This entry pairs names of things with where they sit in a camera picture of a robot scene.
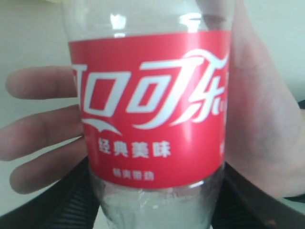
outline bottle label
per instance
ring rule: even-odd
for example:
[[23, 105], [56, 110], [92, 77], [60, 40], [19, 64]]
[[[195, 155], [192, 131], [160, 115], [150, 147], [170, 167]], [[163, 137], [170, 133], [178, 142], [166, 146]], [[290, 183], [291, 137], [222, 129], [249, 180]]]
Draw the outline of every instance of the bottle label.
[[93, 172], [115, 184], [199, 182], [224, 161], [228, 31], [71, 42]]

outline hand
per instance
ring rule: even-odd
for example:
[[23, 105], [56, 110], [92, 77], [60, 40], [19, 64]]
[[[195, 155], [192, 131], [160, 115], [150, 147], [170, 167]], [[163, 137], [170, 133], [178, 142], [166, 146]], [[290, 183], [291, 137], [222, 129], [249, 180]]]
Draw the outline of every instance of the hand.
[[[238, 1], [229, 84], [226, 160], [273, 196], [298, 195], [295, 172], [305, 167], [300, 154], [302, 118], [260, 39]], [[13, 73], [8, 91], [22, 99], [76, 95], [69, 67], [31, 68]], [[72, 106], [19, 120], [0, 131], [0, 158], [13, 160], [46, 146], [80, 137], [17, 168], [14, 190], [29, 193], [60, 179], [86, 155], [78, 107]]]

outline coca-cola logo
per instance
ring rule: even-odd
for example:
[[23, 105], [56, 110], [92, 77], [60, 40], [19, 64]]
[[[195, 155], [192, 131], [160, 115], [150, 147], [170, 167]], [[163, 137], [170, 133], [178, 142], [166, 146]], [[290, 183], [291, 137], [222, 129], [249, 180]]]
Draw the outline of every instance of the coca-cola logo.
[[[140, 66], [140, 70], [143, 71], [171, 68], [180, 68], [180, 71], [176, 77], [166, 74], [145, 76], [141, 78], [135, 91], [133, 92], [131, 99], [126, 104], [127, 113], [145, 114], [154, 112], [156, 111], [157, 106], [160, 105], [159, 103], [161, 98], [166, 96], [166, 99], [156, 116], [146, 123], [133, 125], [133, 127], [142, 130], [160, 127], [170, 119], [179, 101], [182, 99], [188, 101], [189, 106], [184, 112], [181, 113], [179, 118], [170, 123], [170, 126], [179, 125], [188, 120], [191, 120], [194, 123], [200, 123], [206, 120], [210, 114], [219, 115], [219, 113], [225, 109], [225, 105], [222, 104], [221, 101], [221, 95], [225, 92], [225, 86], [220, 86], [221, 76], [214, 76], [214, 73], [216, 70], [223, 69], [227, 65], [228, 58], [229, 55], [226, 55], [224, 59], [219, 59], [217, 56], [207, 50], [194, 49], [185, 54], [181, 59], [143, 62]], [[185, 98], [184, 92], [188, 84], [192, 81], [196, 68], [202, 65], [205, 61], [208, 62], [205, 72], [201, 76], [199, 83], [191, 95], [188, 98]], [[75, 64], [73, 68], [77, 73], [78, 92], [80, 93], [83, 73], [87, 71], [88, 66], [85, 64]], [[131, 77], [132, 72], [129, 71], [89, 73], [85, 93], [82, 96], [83, 111], [100, 117], [112, 117], [124, 91], [129, 86]], [[166, 89], [173, 79], [175, 82], [172, 88], [167, 95], [164, 95]], [[98, 80], [114, 80], [109, 98], [103, 109], [91, 108], [92, 96]], [[141, 100], [151, 84], [156, 85], [155, 89], [152, 92], [147, 104], [143, 105], [141, 104]], [[115, 126], [105, 121], [97, 119], [83, 119], [83, 122], [94, 126], [100, 132], [103, 130], [110, 130], [122, 135]]]

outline clear plastic bottle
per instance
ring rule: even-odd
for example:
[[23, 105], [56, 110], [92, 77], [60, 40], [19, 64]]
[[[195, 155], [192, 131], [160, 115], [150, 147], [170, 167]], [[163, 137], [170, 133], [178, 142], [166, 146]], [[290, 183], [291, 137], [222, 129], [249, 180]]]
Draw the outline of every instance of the clear plastic bottle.
[[[231, 31], [234, 6], [234, 0], [64, 0], [62, 11], [69, 41], [77, 42]], [[162, 188], [115, 184], [92, 170], [92, 186], [111, 229], [208, 229], [222, 179], [223, 163], [202, 180]]]

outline plastic bottle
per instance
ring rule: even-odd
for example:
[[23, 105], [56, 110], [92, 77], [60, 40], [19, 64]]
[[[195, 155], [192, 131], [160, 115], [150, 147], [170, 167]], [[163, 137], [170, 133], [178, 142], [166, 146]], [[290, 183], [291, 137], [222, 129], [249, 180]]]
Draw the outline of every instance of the plastic bottle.
[[207, 229], [234, 0], [65, 0], [92, 186], [111, 229]]

